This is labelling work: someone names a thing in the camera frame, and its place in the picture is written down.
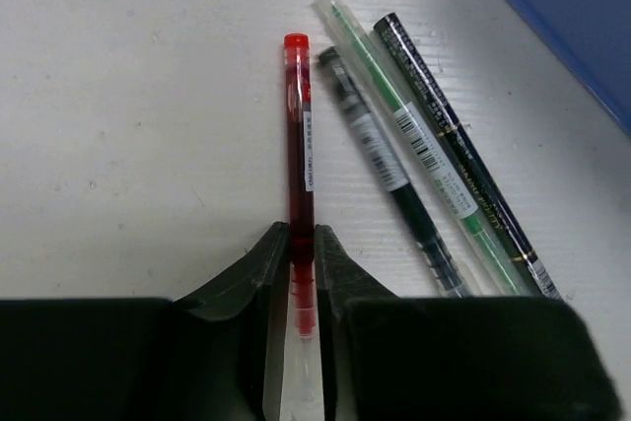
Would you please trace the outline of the black gold pen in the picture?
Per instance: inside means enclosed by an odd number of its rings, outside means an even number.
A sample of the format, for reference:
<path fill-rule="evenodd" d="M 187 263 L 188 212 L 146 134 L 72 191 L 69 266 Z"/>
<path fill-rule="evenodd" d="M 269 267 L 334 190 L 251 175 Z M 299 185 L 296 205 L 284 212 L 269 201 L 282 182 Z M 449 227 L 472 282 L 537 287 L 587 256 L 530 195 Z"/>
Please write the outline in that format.
<path fill-rule="evenodd" d="M 457 172 L 526 289 L 535 296 L 560 300 L 559 290 L 400 19 L 394 13 L 387 14 L 374 24 L 374 32 L 439 142 L 455 160 Z"/>

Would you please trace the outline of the black gel pen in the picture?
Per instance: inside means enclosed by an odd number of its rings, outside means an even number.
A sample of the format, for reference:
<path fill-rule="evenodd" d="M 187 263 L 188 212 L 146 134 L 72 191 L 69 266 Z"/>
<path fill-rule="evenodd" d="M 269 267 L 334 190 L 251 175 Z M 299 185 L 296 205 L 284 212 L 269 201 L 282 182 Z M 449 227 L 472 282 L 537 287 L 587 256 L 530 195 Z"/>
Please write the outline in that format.
<path fill-rule="evenodd" d="M 477 286 L 469 284 L 459 271 L 383 128 L 360 92 L 350 68 L 336 48 L 331 46 L 321 52 L 317 56 L 316 67 L 341 117 L 423 255 L 440 294 L 447 298 L 474 296 Z"/>

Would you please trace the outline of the green gel pen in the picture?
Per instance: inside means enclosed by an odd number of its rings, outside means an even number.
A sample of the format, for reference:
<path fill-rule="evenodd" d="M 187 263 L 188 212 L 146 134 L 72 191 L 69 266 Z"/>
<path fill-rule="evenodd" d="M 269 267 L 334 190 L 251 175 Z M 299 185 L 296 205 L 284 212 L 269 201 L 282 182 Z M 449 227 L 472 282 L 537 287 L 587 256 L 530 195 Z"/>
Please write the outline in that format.
<path fill-rule="evenodd" d="M 338 54 L 349 64 L 363 88 L 372 94 L 392 130 L 423 169 L 461 233 L 501 294 L 537 296 L 510 261 L 484 219 L 452 160 L 417 107 L 413 94 L 391 60 L 342 0 L 315 0 L 314 7 Z"/>

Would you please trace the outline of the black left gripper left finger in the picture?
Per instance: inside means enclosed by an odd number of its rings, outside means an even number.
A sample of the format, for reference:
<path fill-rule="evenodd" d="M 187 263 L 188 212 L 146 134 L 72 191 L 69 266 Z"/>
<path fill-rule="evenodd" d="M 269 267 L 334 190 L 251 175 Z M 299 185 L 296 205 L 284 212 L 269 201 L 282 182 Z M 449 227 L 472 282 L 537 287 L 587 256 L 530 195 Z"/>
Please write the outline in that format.
<path fill-rule="evenodd" d="M 188 295 L 5 299 L 5 420 L 276 420 L 290 235 L 272 224 Z"/>

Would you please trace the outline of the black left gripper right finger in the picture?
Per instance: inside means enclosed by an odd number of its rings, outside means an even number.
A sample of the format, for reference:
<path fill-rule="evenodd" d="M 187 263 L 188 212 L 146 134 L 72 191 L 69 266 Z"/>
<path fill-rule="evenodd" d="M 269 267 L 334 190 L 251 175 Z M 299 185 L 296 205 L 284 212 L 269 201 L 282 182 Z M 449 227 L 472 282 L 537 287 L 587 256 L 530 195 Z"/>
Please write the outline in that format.
<path fill-rule="evenodd" d="M 585 322 L 537 297 L 403 298 L 315 231 L 328 420 L 617 420 Z"/>

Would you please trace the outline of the red gel pen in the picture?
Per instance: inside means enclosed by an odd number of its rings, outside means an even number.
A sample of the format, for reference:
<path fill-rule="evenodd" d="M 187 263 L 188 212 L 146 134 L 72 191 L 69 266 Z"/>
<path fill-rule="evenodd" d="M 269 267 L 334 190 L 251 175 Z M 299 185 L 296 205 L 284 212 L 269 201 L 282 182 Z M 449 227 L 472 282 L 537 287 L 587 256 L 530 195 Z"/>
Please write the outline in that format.
<path fill-rule="evenodd" d="M 291 418 L 316 417 L 314 344 L 316 335 L 313 116 L 309 37 L 284 36 L 285 105 L 291 302 L 296 329 L 290 395 Z"/>

